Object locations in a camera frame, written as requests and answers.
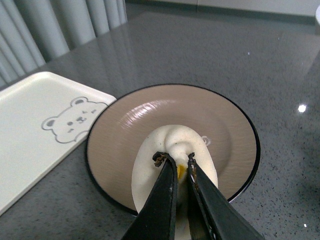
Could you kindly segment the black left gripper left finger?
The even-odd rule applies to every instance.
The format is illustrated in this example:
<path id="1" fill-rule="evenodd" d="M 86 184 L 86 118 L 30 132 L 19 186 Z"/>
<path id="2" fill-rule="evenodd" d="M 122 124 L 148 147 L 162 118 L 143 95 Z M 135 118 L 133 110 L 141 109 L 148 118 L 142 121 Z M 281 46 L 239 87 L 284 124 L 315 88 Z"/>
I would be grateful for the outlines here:
<path id="1" fill-rule="evenodd" d="M 173 158 L 165 152 L 156 152 L 152 160 L 162 166 L 153 188 L 123 240 L 173 240 L 176 229 L 178 174 Z"/>

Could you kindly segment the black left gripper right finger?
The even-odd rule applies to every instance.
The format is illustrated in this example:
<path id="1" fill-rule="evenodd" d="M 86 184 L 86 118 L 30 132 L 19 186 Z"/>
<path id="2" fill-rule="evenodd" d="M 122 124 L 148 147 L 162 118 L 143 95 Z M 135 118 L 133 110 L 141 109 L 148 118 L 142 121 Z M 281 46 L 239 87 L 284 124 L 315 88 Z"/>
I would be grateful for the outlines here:
<path id="1" fill-rule="evenodd" d="M 188 221 L 192 240 L 263 240 L 188 155 Z"/>

